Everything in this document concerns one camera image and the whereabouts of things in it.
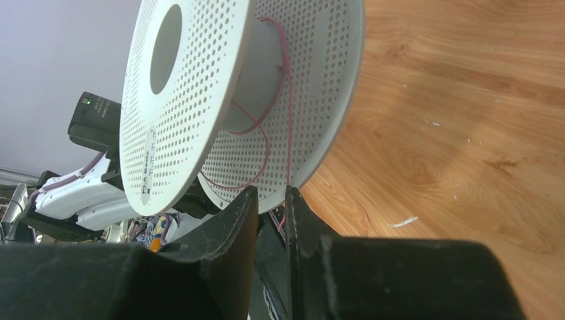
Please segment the grey cable spool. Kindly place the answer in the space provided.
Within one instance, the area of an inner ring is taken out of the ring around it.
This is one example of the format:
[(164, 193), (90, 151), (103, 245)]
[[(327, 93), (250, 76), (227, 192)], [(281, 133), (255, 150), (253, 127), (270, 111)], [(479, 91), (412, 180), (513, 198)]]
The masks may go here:
[(198, 181), (259, 211), (323, 162), (352, 103), (363, 1), (142, 1), (129, 49), (120, 166), (136, 213), (163, 213)]

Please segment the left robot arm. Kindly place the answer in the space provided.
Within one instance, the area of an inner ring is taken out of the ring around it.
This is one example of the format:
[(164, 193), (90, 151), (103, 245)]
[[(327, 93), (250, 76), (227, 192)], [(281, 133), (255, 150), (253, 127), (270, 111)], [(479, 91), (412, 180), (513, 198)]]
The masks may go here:
[(118, 102), (87, 91), (81, 94), (67, 134), (73, 143), (97, 154), (66, 175), (43, 172), (10, 229), (12, 239), (38, 231), (56, 242), (123, 241), (127, 221), (138, 215), (127, 201), (121, 179), (120, 114)]

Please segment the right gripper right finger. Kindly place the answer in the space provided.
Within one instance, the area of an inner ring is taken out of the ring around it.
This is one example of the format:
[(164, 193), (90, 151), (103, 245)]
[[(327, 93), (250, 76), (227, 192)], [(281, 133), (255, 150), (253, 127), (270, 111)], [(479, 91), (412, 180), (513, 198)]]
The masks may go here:
[(290, 319), (524, 319), (501, 262), (462, 240), (347, 237), (285, 192)]

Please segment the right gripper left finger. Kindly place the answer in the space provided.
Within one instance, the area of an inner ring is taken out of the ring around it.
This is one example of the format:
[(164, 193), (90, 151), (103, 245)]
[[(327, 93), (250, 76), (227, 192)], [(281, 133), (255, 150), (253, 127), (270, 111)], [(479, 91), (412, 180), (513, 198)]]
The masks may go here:
[(126, 244), (1, 247), (2, 319), (246, 319), (258, 191), (154, 253)]

